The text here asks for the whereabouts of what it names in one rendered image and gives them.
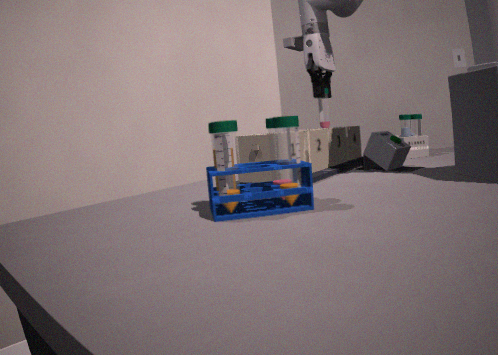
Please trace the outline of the white tube rack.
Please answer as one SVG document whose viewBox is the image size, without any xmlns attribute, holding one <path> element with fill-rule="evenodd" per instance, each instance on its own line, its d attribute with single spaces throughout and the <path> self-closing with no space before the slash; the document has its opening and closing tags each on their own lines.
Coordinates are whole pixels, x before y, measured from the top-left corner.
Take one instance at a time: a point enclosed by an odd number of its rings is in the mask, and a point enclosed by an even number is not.
<svg viewBox="0 0 498 355">
<path fill-rule="evenodd" d="M 403 139 L 411 146 L 406 159 L 429 157 L 429 142 L 427 135 L 411 137 L 401 137 L 401 135 L 395 136 Z"/>
</svg>

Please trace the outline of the blue tube rack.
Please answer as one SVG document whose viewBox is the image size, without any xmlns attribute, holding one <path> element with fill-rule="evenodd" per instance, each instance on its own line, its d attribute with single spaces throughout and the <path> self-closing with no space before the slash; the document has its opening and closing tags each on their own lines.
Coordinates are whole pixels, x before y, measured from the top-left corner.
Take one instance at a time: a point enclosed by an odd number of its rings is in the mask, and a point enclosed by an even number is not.
<svg viewBox="0 0 498 355">
<path fill-rule="evenodd" d="M 212 191 L 212 207 L 214 222 L 237 220 L 245 218 L 254 218 L 270 215 L 278 215 L 285 213 L 293 213 L 300 211 L 312 210 L 314 205 L 313 199 L 313 180 L 312 171 L 308 162 L 301 161 L 298 164 L 278 165 L 271 161 L 252 162 L 238 164 L 239 169 L 232 171 L 216 171 L 214 166 L 206 167 L 207 180 L 211 196 Z M 235 195 L 218 196 L 216 187 L 213 187 L 212 176 L 252 173 L 261 171 L 291 169 L 301 167 L 302 187 L 281 189 L 279 185 L 274 185 L 272 181 L 240 184 L 240 193 Z M 210 177 L 210 178 L 209 178 Z M 308 193 L 308 194 L 305 194 Z M 289 205 L 285 200 L 281 200 L 280 196 L 289 196 L 300 194 L 294 205 Z M 275 197 L 275 198 L 272 198 Z M 267 198 L 267 199 L 263 199 Z M 258 200 L 255 200 L 258 199 Z M 246 201 L 249 200 L 249 201 Z M 234 212 L 228 212 L 222 204 L 237 202 Z"/>
</svg>

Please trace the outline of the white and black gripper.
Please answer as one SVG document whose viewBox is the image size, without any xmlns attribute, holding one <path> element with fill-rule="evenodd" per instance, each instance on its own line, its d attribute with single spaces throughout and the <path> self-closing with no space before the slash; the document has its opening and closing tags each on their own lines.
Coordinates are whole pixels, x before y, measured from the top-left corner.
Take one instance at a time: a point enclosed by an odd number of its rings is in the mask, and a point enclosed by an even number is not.
<svg viewBox="0 0 498 355">
<path fill-rule="evenodd" d="M 309 33 L 303 36 L 305 67 L 311 77 L 314 98 L 325 97 L 324 86 L 328 88 L 328 98 L 332 97 L 330 78 L 332 72 L 335 71 L 335 63 L 329 37 L 328 33 L 323 32 Z M 324 70 L 325 73 L 323 73 Z"/>
</svg>

